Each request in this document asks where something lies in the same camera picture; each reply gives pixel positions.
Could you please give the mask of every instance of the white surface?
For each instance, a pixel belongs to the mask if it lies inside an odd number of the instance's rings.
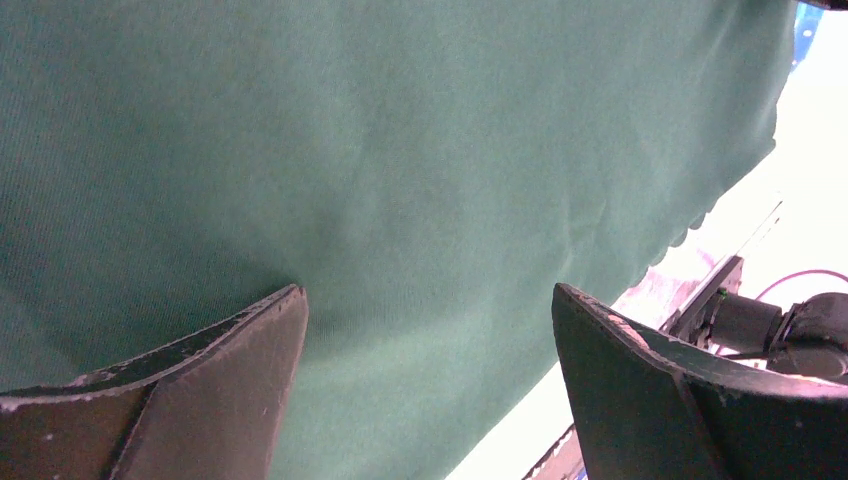
[[[740,291],[746,296],[756,296],[799,270],[848,273],[843,220],[848,207],[848,13],[825,14],[806,60],[783,92],[778,113],[777,149],[722,198],[711,219],[726,233],[725,246],[716,246],[718,236],[713,248],[727,253],[740,246],[740,234],[750,234],[763,219],[754,212],[773,205],[775,192],[784,200],[780,223],[746,254]],[[675,257],[672,252],[664,259],[668,271],[700,275],[700,267],[686,264],[691,257]],[[848,285],[829,277],[799,278],[763,300],[787,308],[823,291],[848,292]],[[448,480],[521,479],[571,425],[567,404],[555,365]]]

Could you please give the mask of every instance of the green fabric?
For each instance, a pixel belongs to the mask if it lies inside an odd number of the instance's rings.
[[[447,474],[772,148],[774,0],[0,2],[0,388],[290,282],[272,478]]]

